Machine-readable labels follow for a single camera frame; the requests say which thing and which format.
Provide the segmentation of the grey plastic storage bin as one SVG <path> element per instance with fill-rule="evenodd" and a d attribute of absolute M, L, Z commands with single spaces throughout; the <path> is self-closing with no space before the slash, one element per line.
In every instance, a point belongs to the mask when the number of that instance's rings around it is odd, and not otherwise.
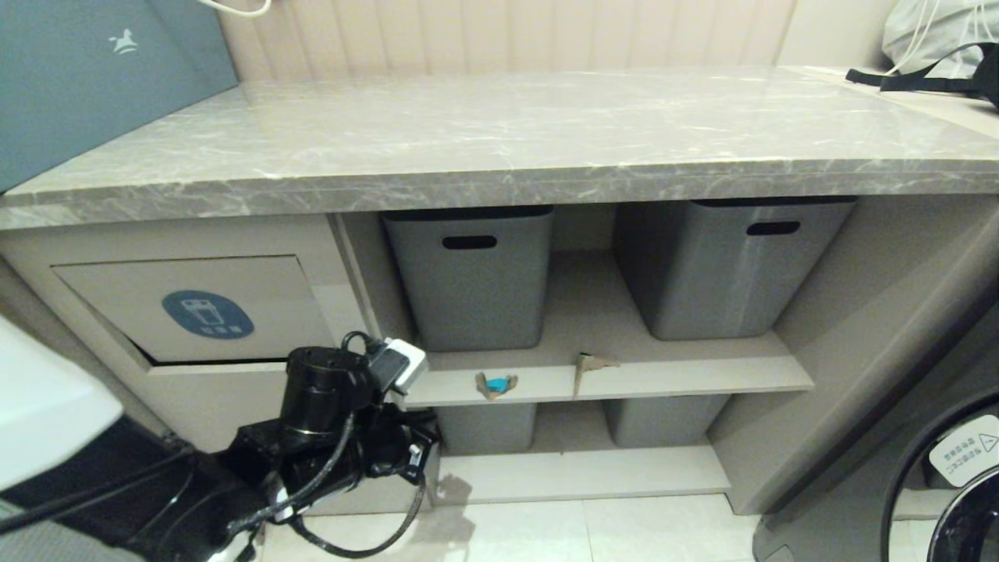
<path fill-rule="evenodd" d="M 436 407 L 447 455 L 520 454 L 534 443 L 536 404 Z"/>
<path fill-rule="evenodd" d="M 379 217 L 425 349 L 539 344 L 552 205 L 417 209 Z"/>
<path fill-rule="evenodd" d="M 611 248 L 653 337 L 760 336 L 858 202 L 816 196 L 621 203 Z"/>
<path fill-rule="evenodd" d="M 623 448 L 700 443 L 731 398 L 729 394 L 603 400 L 610 438 Z"/>

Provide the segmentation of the white warning label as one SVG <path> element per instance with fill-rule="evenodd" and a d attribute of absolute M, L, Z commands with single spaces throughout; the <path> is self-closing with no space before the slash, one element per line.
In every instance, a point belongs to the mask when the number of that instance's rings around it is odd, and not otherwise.
<path fill-rule="evenodd" d="M 999 467 L 999 417 L 985 414 L 960 425 L 931 449 L 929 462 L 957 488 Z"/>

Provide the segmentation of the beige trash flap door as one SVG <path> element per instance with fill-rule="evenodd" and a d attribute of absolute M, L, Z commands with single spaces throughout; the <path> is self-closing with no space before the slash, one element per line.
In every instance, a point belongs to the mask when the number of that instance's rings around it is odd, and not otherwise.
<path fill-rule="evenodd" d="M 159 363 L 283 359 L 295 348 L 334 341 L 299 261 L 289 255 L 60 265 L 55 273 Z M 233 300 L 254 333 L 239 340 L 189 333 L 161 304 L 178 290 Z"/>

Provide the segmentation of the brown torn cardboard scrap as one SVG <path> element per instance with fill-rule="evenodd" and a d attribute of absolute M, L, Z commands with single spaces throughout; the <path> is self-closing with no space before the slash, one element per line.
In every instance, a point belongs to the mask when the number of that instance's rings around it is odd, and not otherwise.
<path fill-rule="evenodd" d="M 604 368 L 619 368 L 620 366 L 621 363 L 613 359 L 585 352 L 578 353 L 577 364 L 575 364 L 574 371 L 574 385 L 572 385 L 572 398 L 578 398 L 579 391 L 581 391 L 582 381 L 584 381 L 586 373 L 595 372 Z"/>

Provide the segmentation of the beige shelf board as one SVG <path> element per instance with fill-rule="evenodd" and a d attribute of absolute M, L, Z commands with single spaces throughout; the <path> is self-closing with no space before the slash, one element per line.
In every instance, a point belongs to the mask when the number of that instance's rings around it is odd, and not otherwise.
<path fill-rule="evenodd" d="M 442 456 L 439 505 L 599 500 L 724 493 L 727 473 L 709 441 L 621 448 L 597 401 L 539 405 L 527 452 Z"/>
<path fill-rule="evenodd" d="M 619 368 L 585 374 L 572 398 L 578 353 Z M 542 338 L 531 349 L 436 353 L 404 397 L 409 407 L 547 403 L 640 397 L 806 391 L 813 380 L 773 332 L 742 339 L 662 341 L 640 317 L 620 268 L 607 251 L 554 253 L 549 264 Z M 520 377 L 495 400 L 475 374 Z"/>

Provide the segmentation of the beige middle shelf board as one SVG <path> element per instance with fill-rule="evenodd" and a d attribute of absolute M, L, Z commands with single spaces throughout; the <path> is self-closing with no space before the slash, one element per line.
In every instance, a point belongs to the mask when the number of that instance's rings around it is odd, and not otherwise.
<path fill-rule="evenodd" d="M 619 368 L 585 374 L 572 398 L 578 353 Z M 640 317 L 620 268 L 607 251 L 554 253 L 549 264 L 542 338 L 531 349 L 436 353 L 404 397 L 409 407 L 547 403 L 640 397 L 806 391 L 813 380 L 773 332 L 742 339 L 662 341 Z M 475 374 L 520 377 L 495 400 Z"/>

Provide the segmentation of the grey fabric bag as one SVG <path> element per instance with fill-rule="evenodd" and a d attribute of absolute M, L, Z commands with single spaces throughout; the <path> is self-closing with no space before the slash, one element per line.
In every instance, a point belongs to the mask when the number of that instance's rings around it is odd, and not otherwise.
<path fill-rule="evenodd" d="M 930 77 L 969 79 L 984 58 L 978 43 L 999 43 L 999 0 L 897 0 L 881 49 L 889 74 L 935 64 Z"/>

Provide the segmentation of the grey washing machine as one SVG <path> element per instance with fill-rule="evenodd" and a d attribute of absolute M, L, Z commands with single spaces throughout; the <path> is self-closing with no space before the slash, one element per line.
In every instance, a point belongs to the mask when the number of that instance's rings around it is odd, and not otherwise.
<path fill-rule="evenodd" d="M 999 393 L 999 300 L 949 333 L 824 466 L 765 512 L 754 562 L 883 562 L 896 487 L 919 441 Z"/>

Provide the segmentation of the blue-faced torn cardboard scrap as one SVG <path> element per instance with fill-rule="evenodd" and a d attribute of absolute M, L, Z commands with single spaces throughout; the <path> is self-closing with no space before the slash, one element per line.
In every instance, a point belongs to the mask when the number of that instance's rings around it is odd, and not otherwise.
<path fill-rule="evenodd" d="M 487 400 L 495 400 L 514 390 L 520 382 L 517 375 L 488 378 L 484 372 L 475 374 L 475 388 Z"/>

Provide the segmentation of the blue round bin sticker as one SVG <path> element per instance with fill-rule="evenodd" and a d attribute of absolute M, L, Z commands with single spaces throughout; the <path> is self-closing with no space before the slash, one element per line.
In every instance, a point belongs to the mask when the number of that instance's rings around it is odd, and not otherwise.
<path fill-rule="evenodd" d="M 239 340 L 254 333 L 250 316 L 233 300 L 200 290 L 178 290 L 162 299 L 162 307 L 182 329 L 215 340 Z"/>

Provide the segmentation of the beige cabinet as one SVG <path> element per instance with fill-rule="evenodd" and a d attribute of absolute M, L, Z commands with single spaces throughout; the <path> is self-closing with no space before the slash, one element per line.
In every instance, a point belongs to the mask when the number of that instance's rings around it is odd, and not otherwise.
<path fill-rule="evenodd" d="M 736 509 L 759 512 L 889 391 L 992 283 L 999 199 L 860 200 L 771 332 L 814 387 L 735 394 L 706 441 Z M 55 273 L 60 265 L 289 255 L 332 338 L 409 336 L 379 218 L 289 215 L 0 232 L 0 257 L 171 430 L 207 451 L 279 411 L 281 359 L 154 366 Z"/>

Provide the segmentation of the washing machine glass door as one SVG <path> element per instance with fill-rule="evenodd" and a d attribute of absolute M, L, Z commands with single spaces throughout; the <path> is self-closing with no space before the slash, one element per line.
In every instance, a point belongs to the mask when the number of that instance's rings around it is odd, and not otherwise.
<path fill-rule="evenodd" d="M 919 441 L 896 487 L 883 562 L 999 562 L 999 467 L 957 488 L 929 462 L 944 437 L 985 414 L 999 417 L 999 393 L 949 414 Z"/>

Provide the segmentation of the teal box with horse logo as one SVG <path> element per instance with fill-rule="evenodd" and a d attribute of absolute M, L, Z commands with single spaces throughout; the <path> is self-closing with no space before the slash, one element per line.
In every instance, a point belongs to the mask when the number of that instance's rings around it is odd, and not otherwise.
<path fill-rule="evenodd" d="M 199 0 L 0 0 L 0 195 L 237 84 Z"/>

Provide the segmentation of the beige bottom shelf board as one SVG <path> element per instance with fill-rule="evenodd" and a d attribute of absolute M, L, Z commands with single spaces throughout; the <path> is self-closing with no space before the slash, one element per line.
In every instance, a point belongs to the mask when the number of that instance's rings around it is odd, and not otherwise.
<path fill-rule="evenodd" d="M 527 452 L 442 456 L 439 505 L 599 500 L 724 493 L 727 473 L 709 441 L 621 448 L 597 401 L 539 405 Z"/>

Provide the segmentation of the grey ribbed panel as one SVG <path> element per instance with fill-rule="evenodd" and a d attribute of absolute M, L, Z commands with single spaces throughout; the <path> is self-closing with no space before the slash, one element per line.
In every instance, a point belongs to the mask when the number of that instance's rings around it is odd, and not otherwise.
<path fill-rule="evenodd" d="M 64 525 L 43 522 L 0 535 L 0 562 L 143 562 Z"/>

